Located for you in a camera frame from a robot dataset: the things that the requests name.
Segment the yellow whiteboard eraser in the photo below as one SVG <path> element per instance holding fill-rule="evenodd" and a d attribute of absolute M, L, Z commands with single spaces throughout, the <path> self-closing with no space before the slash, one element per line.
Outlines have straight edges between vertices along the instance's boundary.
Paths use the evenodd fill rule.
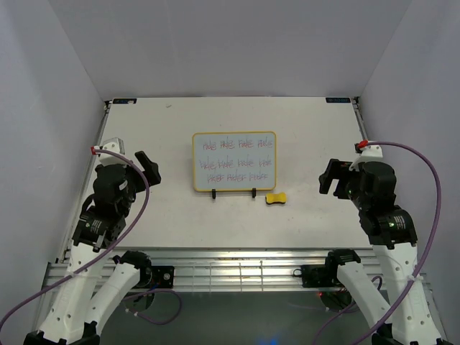
<path fill-rule="evenodd" d="M 265 195 L 265 202 L 267 205 L 286 204 L 287 196 L 284 192 L 281 193 L 267 193 Z"/>

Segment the yellow framed whiteboard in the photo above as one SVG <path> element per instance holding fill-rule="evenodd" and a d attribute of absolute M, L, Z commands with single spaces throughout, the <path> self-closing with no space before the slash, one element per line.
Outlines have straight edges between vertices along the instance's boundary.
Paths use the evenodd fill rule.
<path fill-rule="evenodd" d="M 192 136 L 197 192 L 274 190 L 277 136 L 265 132 L 201 132 Z"/>

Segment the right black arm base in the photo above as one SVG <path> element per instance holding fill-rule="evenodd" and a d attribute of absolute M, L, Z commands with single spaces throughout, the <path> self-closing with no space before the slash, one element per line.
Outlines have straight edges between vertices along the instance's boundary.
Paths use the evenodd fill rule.
<path fill-rule="evenodd" d="M 325 265 L 305 264 L 293 270 L 303 288 L 337 288 L 341 284 Z"/>

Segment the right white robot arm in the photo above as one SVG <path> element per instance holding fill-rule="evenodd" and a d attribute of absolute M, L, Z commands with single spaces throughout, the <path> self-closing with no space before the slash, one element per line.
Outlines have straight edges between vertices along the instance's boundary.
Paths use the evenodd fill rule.
<path fill-rule="evenodd" d="M 379 262 L 387 296 L 383 297 L 364 272 L 357 253 L 337 249 L 326 258 L 324 275 L 332 285 L 343 285 L 369 324 L 373 344 L 443 344 L 419 275 L 418 238 L 410 214 L 395 203 L 397 178 L 383 162 L 354 165 L 329 161 L 319 177 L 326 194 L 333 180 L 334 196 L 350 200 Z"/>

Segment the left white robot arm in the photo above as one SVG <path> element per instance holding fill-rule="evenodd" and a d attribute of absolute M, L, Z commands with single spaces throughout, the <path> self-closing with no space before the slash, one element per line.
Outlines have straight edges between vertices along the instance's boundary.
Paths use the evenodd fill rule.
<path fill-rule="evenodd" d="M 106 147 L 94 147 L 93 153 L 99 159 L 96 179 L 73 233 L 66 276 L 54 284 L 58 292 L 50 312 L 26 335 L 25 344 L 99 344 L 105 323 L 127 292 L 152 280 L 147 255 L 127 252 L 117 258 L 109 280 L 95 289 L 109 252 L 132 230 L 126 219 L 137 194 L 148 194 L 161 176 L 143 151 L 134 154 L 139 166 Z"/>

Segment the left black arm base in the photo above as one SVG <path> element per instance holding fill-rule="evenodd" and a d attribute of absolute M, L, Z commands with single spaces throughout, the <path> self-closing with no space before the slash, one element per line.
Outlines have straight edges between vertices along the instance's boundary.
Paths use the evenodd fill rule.
<path fill-rule="evenodd" d="M 149 266 L 140 270 L 140 279 L 135 288 L 172 288 L 174 277 L 174 266 Z"/>

